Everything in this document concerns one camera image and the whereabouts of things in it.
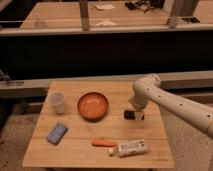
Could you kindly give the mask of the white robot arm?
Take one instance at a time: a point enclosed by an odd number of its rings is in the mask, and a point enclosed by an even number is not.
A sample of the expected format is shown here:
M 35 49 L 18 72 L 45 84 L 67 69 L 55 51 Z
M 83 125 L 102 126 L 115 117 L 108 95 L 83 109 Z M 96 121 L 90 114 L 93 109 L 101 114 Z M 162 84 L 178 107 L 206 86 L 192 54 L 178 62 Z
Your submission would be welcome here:
M 143 110 L 148 101 L 153 101 L 213 139 L 213 108 L 169 93 L 160 86 L 161 80 L 157 74 L 147 74 L 137 79 L 132 86 L 134 94 L 130 98 L 131 105 L 136 110 Z

